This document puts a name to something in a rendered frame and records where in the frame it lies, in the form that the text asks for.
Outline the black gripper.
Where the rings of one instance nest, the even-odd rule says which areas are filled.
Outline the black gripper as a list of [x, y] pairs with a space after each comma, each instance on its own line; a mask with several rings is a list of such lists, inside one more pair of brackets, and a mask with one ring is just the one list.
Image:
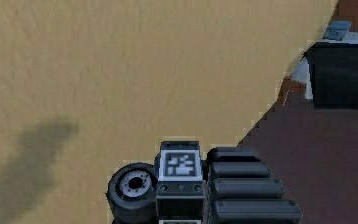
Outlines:
[[156, 184], [151, 164], [137, 162], [120, 168], [106, 192], [112, 224], [152, 224], [156, 220]]

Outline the black cabinet with pale top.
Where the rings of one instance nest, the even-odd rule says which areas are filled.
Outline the black cabinet with pale top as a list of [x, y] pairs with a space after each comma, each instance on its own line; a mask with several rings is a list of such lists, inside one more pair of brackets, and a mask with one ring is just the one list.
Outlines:
[[304, 98], [315, 108], [358, 110], [358, 33], [317, 41], [290, 78], [305, 86]]

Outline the small grey-blue box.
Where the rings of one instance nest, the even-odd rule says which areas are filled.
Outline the small grey-blue box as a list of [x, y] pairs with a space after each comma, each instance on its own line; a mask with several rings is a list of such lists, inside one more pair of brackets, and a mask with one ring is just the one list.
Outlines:
[[352, 23], [350, 21], [332, 21], [326, 28], [323, 38], [327, 40], [341, 41], [349, 32]]

